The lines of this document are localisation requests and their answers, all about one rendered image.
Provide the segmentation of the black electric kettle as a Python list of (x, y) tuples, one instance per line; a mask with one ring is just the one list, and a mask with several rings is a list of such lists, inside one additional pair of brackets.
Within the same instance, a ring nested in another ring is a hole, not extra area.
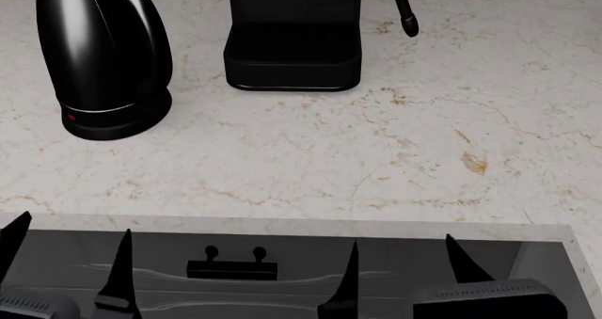
[(43, 57), (60, 104), (108, 112), (165, 89), (173, 72), (151, 0), (36, 0)]

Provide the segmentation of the black block with two knobs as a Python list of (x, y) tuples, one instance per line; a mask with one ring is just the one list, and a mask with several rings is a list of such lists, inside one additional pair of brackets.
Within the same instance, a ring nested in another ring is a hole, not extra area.
[(274, 281), (277, 279), (277, 263), (264, 262), (267, 250), (255, 247), (253, 262), (217, 262), (219, 250), (215, 246), (205, 248), (205, 261), (189, 261), (186, 276), (189, 279), (227, 279)]

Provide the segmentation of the black coffee machine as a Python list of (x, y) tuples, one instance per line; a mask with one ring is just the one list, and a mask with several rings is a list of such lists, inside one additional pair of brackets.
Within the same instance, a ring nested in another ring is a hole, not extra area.
[(361, 78), (361, 0), (230, 0), (228, 84), (249, 91), (340, 92)]

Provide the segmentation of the black steam wand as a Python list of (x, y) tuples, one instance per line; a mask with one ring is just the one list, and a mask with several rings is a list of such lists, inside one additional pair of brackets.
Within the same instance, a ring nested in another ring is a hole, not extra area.
[(395, 3), (400, 13), (400, 20), (405, 34), (410, 38), (415, 38), (419, 34), (420, 28), (409, 0), (395, 0)]

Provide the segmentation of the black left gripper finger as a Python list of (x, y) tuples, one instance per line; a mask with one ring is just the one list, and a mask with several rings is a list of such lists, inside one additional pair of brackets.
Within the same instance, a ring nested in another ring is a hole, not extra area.
[(32, 216), (25, 211), (0, 231), (0, 281), (3, 281), (26, 237)]
[(143, 319), (135, 299), (132, 234), (119, 243), (108, 279), (94, 299), (93, 319)]

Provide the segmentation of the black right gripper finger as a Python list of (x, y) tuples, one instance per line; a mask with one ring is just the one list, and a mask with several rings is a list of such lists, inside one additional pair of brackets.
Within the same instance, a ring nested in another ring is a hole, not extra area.
[(465, 284), (495, 280), (476, 264), (449, 234), (446, 235), (445, 245), (451, 269), (458, 283)]
[(318, 319), (358, 319), (358, 263), (358, 247), (354, 242), (341, 284), (328, 301), (317, 307)]

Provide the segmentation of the black round kettle base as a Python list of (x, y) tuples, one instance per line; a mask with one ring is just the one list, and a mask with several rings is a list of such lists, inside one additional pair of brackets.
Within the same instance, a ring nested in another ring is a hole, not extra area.
[(61, 105), (61, 120), (70, 134), (85, 140), (119, 140), (146, 132), (166, 117), (172, 106), (168, 89), (142, 101), (105, 112), (82, 112)]

